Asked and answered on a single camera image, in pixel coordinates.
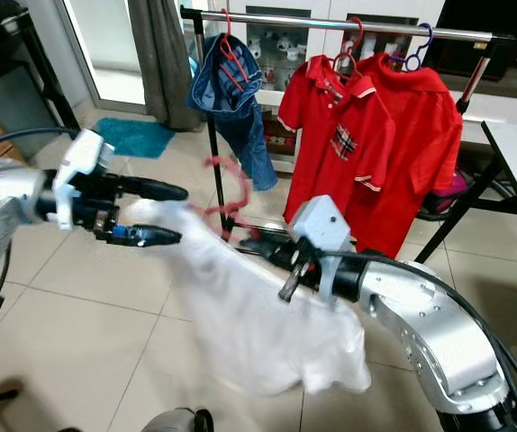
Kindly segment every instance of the red shirt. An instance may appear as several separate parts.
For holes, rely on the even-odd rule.
[[[303,128],[286,222],[324,194],[344,214],[356,181],[380,191],[395,126],[368,76],[343,85],[325,56],[313,57],[293,74],[278,119],[288,130]]]
[[[357,69],[372,78],[396,134],[381,193],[359,188],[346,219],[358,251],[371,248],[395,257],[426,194],[450,186],[463,121],[432,69],[394,72],[386,54],[361,60]]]

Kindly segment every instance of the curtain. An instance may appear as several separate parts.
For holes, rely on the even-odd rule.
[[[128,6],[147,113],[171,130],[197,128],[201,115],[186,105],[192,77],[174,1],[129,0]]]

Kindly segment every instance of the glass door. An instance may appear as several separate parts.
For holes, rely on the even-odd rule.
[[[55,1],[95,105],[144,113],[127,0]]]

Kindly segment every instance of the metal rail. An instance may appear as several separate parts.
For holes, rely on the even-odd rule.
[[[184,9],[183,18],[194,18],[190,16],[191,11],[200,13],[203,21],[226,21],[226,15],[222,12],[194,11]],[[355,22],[314,20],[311,18],[296,18],[292,16],[257,15],[253,13],[229,13],[233,23],[270,24],[283,27],[302,27],[326,30],[358,30]],[[365,32],[404,34],[408,36],[429,37],[429,31],[424,27],[404,24],[383,24],[379,22],[363,22]],[[454,41],[490,42],[493,34],[488,31],[469,31],[451,29],[432,29],[436,39],[449,39]]]

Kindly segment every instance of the shirt collar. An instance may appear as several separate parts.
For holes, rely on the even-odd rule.
[[[430,67],[422,67],[413,72],[396,72],[391,69],[389,56],[385,53],[358,61],[357,69],[359,72],[373,77],[379,86],[389,86],[415,92],[449,92],[439,74]]]
[[[331,62],[326,56],[315,56],[309,60],[306,77],[312,79],[317,87],[323,90],[334,90],[339,95],[348,92],[362,99],[376,91],[370,76],[350,79],[346,85],[343,85],[335,71],[332,70]]]

